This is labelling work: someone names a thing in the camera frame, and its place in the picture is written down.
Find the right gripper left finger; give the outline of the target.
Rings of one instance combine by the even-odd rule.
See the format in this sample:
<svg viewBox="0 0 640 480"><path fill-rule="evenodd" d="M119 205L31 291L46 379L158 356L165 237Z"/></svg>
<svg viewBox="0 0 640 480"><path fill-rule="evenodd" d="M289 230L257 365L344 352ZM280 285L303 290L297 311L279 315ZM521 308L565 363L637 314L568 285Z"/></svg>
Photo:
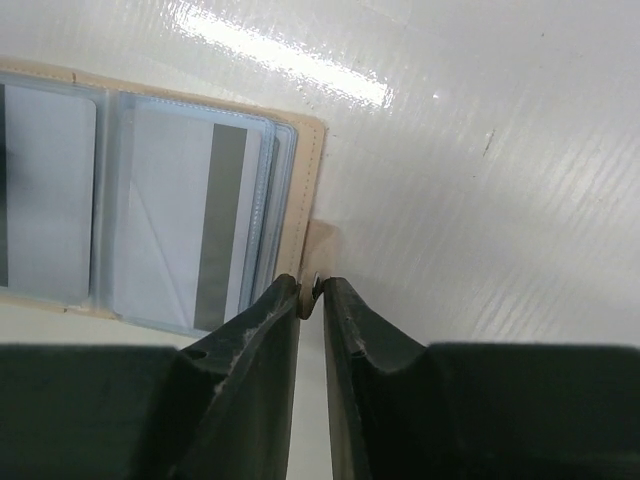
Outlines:
<svg viewBox="0 0 640 480"><path fill-rule="evenodd" d="M280 275L247 310L187 347L209 374L176 479L283 479L287 475L300 320L299 285Z"/></svg>

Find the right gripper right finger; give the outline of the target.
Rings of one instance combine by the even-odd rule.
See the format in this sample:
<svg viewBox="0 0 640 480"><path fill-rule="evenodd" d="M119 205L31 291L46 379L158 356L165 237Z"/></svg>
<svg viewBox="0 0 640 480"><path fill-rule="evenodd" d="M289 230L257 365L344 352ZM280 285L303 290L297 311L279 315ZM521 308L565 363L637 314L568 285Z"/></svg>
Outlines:
<svg viewBox="0 0 640 480"><path fill-rule="evenodd" d="M432 479L425 413L431 349L374 311L344 278L323 285L333 476Z"/></svg>

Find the beige leather card holder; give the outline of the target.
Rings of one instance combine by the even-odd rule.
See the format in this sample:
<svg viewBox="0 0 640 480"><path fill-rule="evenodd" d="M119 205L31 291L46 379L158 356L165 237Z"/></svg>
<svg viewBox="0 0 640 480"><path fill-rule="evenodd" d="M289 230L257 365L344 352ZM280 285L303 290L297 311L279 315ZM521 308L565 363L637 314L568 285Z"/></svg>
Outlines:
<svg viewBox="0 0 640 480"><path fill-rule="evenodd" d="M5 57L1 295L183 334L280 275L311 313L331 259L311 217L313 117Z"/></svg>

